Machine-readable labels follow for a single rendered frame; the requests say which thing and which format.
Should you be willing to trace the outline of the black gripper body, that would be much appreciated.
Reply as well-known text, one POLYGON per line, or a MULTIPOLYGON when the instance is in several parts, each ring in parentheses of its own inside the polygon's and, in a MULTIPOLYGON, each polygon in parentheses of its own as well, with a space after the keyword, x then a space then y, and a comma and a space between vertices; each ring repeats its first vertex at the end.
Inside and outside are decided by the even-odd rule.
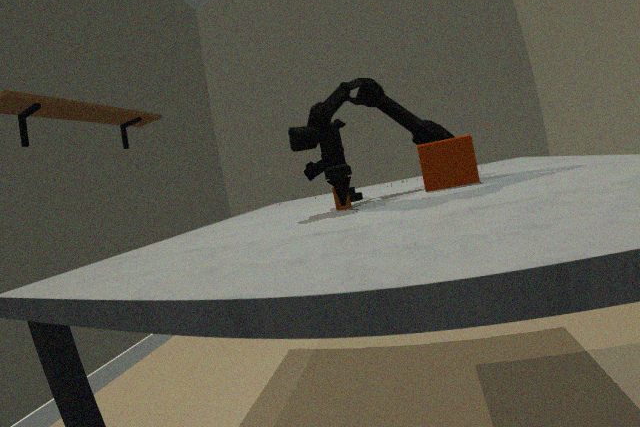
POLYGON ((325 178, 330 180, 345 178, 352 175, 351 167, 347 165, 342 143, 328 145, 321 148, 321 153, 328 164, 325 170, 325 178))

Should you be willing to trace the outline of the dark grey round pedestal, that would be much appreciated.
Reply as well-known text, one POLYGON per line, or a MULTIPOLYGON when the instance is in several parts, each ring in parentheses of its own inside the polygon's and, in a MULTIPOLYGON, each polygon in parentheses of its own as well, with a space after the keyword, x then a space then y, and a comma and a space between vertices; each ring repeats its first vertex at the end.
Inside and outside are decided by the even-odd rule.
POLYGON ((359 201, 363 199, 363 195, 362 192, 358 192, 355 193, 355 188, 354 187, 350 187, 349 185, 349 196, 350 196, 350 201, 351 202, 355 202, 355 201, 359 201))

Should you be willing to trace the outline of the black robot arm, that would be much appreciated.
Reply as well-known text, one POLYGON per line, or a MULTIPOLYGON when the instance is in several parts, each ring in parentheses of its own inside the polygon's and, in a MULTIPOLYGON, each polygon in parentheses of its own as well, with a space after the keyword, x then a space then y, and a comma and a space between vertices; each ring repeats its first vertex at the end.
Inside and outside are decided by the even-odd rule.
MULTIPOLYGON (((338 89, 325 102, 311 106, 307 126, 289 128, 288 135, 292 151, 314 149, 319 143, 320 148, 342 143, 339 129, 345 127, 346 124, 339 119, 333 123, 330 122, 344 101, 349 101, 354 105, 377 107, 406 128, 413 136, 411 140, 417 145, 455 138, 441 125, 431 120, 420 120, 393 101, 375 80, 357 78, 349 82, 341 82, 338 89), (358 87, 356 97, 350 97, 350 91, 358 87)), ((328 164, 325 156, 323 157, 321 154, 321 157, 322 159, 315 164, 313 162, 306 164, 306 170, 303 172, 309 181, 327 169, 328 164)))

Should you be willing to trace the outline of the orange knob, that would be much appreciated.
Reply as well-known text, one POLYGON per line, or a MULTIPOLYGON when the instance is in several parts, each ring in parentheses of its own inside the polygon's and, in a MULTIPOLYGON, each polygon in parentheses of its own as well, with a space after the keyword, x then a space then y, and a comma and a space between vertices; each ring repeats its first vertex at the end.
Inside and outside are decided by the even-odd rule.
POLYGON ((339 201, 339 198, 337 196, 337 193, 335 191, 335 188, 332 187, 332 191, 333 191, 333 195, 334 195, 334 200, 335 200, 335 205, 336 205, 336 210, 344 210, 344 209, 349 209, 351 208, 351 201, 350 201, 350 196, 349 196, 349 191, 348 191, 348 195, 347 195, 347 201, 346 201, 346 205, 345 206, 341 206, 341 203, 339 201))

